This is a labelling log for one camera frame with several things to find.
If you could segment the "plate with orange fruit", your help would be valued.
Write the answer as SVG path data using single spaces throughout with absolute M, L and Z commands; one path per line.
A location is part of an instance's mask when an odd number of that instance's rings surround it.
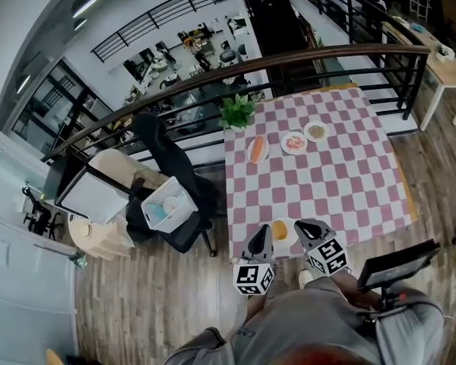
M 299 241 L 299 237 L 297 236 L 295 228 L 294 228 L 294 223 L 296 222 L 296 220 L 292 219 L 291 217 L 279 217 L 279 218 L 275 219 L 274 221 L 277 221 L 277 220 L 284 221 L 284 223 L 286 224 L 286 226 L 289 230 L 289 233 L 288 233 L 288 237 L 283 241 L 276 241 L 276 240 L 274 240 L 274 238 L 272 236 L 273 246 L 274 247 L 291 247 L 293 244 L 295 244 L 297 241 Z

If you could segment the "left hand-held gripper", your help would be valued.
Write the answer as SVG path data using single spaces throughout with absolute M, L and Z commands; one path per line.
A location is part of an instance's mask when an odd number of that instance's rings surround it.
M 263 224 L 242 246 L 243 259 L 233 266 L 233 286 L 241 295 L 261 296 L 268 292 L 274 277 L 272 231 Z

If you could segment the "person's left forearm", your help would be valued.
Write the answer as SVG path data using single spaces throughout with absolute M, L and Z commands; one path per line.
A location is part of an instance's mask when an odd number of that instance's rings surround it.
M 266 301 L 266 295 L 254 295 L 248 298 L 244 325 L 264 309 Z

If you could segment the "brown handrail black railing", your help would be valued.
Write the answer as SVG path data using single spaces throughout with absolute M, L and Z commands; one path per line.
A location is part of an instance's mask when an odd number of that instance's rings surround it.
M 313 60 L 326 59 L 331 57 L 348 57 L 348 56 L 367 56 L 382 54 L 415 54 L 417 56 L 426 56 L 429 50 L 425 46 L 410 46 L 410 45 L 385 45 L 376 43 L 363 43 L 352 45 L 338 45 L 338 46 L 324 46 L 316 49 L 304 49 L 294 52 L 284 52 L 272 56 L 260 57 L 252 59 L 247 62 L 231 65 L 225 68 L 219 68 L 214 71 L 209 71 L 204 74 L 189 78 L 185 81 L 180 81 L 173 86 L 168 87 L 161 92 L 154 94 L 150 97 L 145 97 L 140 100 L 122 107 L 113 113 L 110 113 L 105 118 L 95 122 L 90 128 L 83 129 L 76 135 L 73 135 L 61 145 L 44 155 L 41 159 L 43 163 L 59 155 L 67 147 L 75 144 L 76 141 L 81 140 L 83 137 L 102 129 L 108 124 L 115 122 L 127 115 L 140 112 L 152 103 L 164 101 L 166 98 L 174 97 L 180 93 L 194 90 L 195 88 L 202 87 L 214 82 L 240 76 L 254 71 L 265 70 L 271 67 L 281 67 L 296 62 L 309 62 Z

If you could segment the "small plant in white pot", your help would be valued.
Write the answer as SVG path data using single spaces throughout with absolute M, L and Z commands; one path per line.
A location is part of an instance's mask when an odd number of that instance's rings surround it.
M 435 48 L 435 57 L 440 62 L 445 62 L 446 60 L 453 61 L 455 57 L 455 52 L 452 48 L 442 43 L 438 43 Z

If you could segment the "black balcony railing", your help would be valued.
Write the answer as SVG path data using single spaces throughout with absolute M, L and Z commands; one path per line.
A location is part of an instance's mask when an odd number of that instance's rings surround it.
M 90 52 L 104 63 L 120 50 L 129 47 L 150 32 L 159 30 L 169 22 L 225 1 L 228 0 L 167 0 L 128 22 L 97 44 Z

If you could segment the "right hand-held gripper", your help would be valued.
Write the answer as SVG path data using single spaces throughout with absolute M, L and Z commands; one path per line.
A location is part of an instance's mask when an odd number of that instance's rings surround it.
M 294 228 L 304 249 L 311 250 L 309 263 L 317 271 L 332 276 L 348 266 L 346 246 L 324 221 L 296 221 Z

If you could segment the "black framed white board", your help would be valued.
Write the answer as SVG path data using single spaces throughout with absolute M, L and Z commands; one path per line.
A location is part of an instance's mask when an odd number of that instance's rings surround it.
M 86 164 L 56 197 L 55 205 L 97 224 L 108 224 L 133 195 L 129 187 Z

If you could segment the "brown potato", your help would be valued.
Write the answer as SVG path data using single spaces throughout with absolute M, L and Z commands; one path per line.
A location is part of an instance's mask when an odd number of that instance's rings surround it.
M 276 241 L 283 241 L 288 237 L 289 230 L 284 221 L 277 220 L 271 224 L 272 236 Z

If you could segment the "frosted glass partition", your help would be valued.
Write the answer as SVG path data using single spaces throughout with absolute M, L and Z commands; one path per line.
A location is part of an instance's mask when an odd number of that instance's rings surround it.
M 36 235 L 22 188 L 42 187 L 47 167 L 0 132 L 0 365 L 46 365 L 51 349 L 78 354 L 74 249 Z

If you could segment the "red sliced food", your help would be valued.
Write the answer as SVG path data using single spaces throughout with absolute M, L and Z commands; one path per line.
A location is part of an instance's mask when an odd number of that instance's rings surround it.
M 285 140 L 285 147 L 288 151 L 299 151 L 306 147 L 306 140 L 299 136 L 291 135 Z

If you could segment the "person's grey clothing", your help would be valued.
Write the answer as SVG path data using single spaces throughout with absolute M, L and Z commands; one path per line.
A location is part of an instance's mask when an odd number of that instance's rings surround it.
M 267 299 L 227 338 L 207 328 L 164 365 L 435 365 L 445 317 L 423 292 L 397 282 L 407 308 L 368 325 L 330 277 Z

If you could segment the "teal plastic bottle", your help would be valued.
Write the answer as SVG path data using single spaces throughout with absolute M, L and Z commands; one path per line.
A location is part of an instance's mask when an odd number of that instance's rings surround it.
M 145 214 L 151 223 L 157 224 L 166 218 L 167 214 L 159 205 L 148 204 L 145 206 Z

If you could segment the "small white plate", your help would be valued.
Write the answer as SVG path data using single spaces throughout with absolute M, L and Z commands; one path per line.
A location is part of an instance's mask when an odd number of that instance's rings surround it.
M 324 136 L 323 138 L 321 138 L 321 139 L 313 139 L 313 138 L 309 135 L 309 133 L 308 133 L 308 128 L 309 128 L 310 126 L 312 126 L 312 125 L 320 125 L 320 126 L 324 127 L 324 128 L 325 128 L 325 136 Z M 324 141 L 325 139 L 328 138 L 328 136 L 329 136 L 329 130 L 328 130 L 328 126 L 327 126 L 325 123 L 323 123 L 322 121 L 315 120 L 315 121 L 312 121 L 312 122 L 308 122 L 308 123 L 304 126 L 304 128 L 303 128 L 303 134 L 304 134 L 304 136 L 306 137 L 306 139 L 307 139 L 308 141 L 317 143 L 317 142 L 319 142 L 319 141 Z
M 268 143 L 267 137 L 264 136 L 264 135 L 262 135 L 262 136 L 263 136 L 264 139 L 265 139 L 264 153 L 263 153 L 263 157 L 262 157 L 262 158 L 260 159 L 260 161 L 257 162 L 257 163 L 262 162 L 262 161 L 268 156 L 269 149 L 270 149 L 270 145 L 269 145 L 269 143 Z M 246 158 L 247 158 L 247 161 L 248 161 L 249 163 L 253 163 L 253 162 L 251 162 L 250 157 L 251 157 L 252 145 L 253 145 L 254 139 L 250 142 L 249 146 L 248 146 L 247 149 L 246 149 Z
M 285 147 L 285 140 L 291 136 L 291 135 L 295 135 L 295 136 L 299 136 L 301 138 L 304 138 L 306 140 L 306 147 L 302 150 L 299 150 L 299 151 L 288 151 Z M 287 154 L 292 154 L 292 155 L 297 155 L 297 154 L 302 154 L 306 151 L 306 148 L 307 148 L 307 144 L 308 144 L 308 141 L 306 139 L 306 137 L 304 136 L 303 133 L 301 132 L 288 132 L 285 134 L 285 136 L 282 137 L 282 139 L 280 140 L 280 146 L 282 148 L 282 150 L 287 153 Z

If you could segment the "black high-back office chair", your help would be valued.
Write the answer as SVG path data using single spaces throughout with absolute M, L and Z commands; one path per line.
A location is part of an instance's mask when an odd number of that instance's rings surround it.
M 215 257 L 217 251 L 212 247 L 207 232 L 217 216 L 219 189 L 210 180 L 196 174 L 188 155 L 168 136 L 160 118 L 152 113 L 139 113 L 133 118 L 131 130 L 149 150 L 160 172 L 174 176 L 198 208 L 172 233 L 157 230 L 155 234 L 180 253 L 188 252 L 202 236 L 209 255 Z

